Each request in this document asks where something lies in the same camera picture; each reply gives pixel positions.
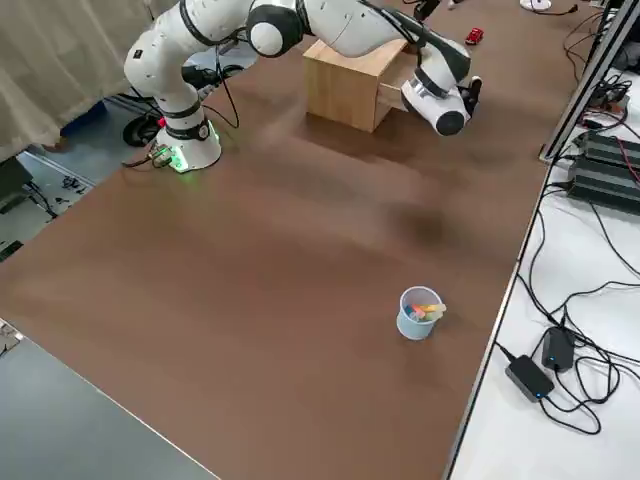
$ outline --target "red toy car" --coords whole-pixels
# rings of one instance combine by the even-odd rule
[[[482,41],[484,37],[484,32],[479,28],[474,28],[471,30],[471,33],[467,36],[464,43],[467,45],[477,45]]]

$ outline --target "floor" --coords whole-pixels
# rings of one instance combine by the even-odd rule
[[[214,478],[29,340],[0,361],[0,389],[2,478]]]

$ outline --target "robotic arm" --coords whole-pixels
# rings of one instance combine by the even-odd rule
[[[404,38],[419,52],[414,76],[402,87],[407,109],[440,135],[458,133],[470,118],[457,86],[469,73],[468,53],[399,10],[366,0],[180,0],[142,34],[125,63],[131,84],[153,95],[165,116],[166,127],[150,154],[179,172],[205,168],[221,155],[198,93],[183,81],[181,67],[194,53],[245,28],[256,52],[270,58],[289,51],[305,34],[346,57]]]

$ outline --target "black power adapter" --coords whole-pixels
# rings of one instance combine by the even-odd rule
[[[542,365],[560,373],[573,367],[574,335],[568,330],[553,327],[547,330],[542,344]]]
[[[510,361],[506,368],[507,377],[531,402],[538,402],[553,391],[553,382],[530,357],[522,355],[516,358],[499,343],[496,345]]]

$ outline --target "wooden box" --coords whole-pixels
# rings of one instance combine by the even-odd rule
[[[304,54],[307,111],[373,132],[391,108],[405,110],[400,86],[413,73],[415,57],[395,40],[359,58],[346,58],[318,40]]]

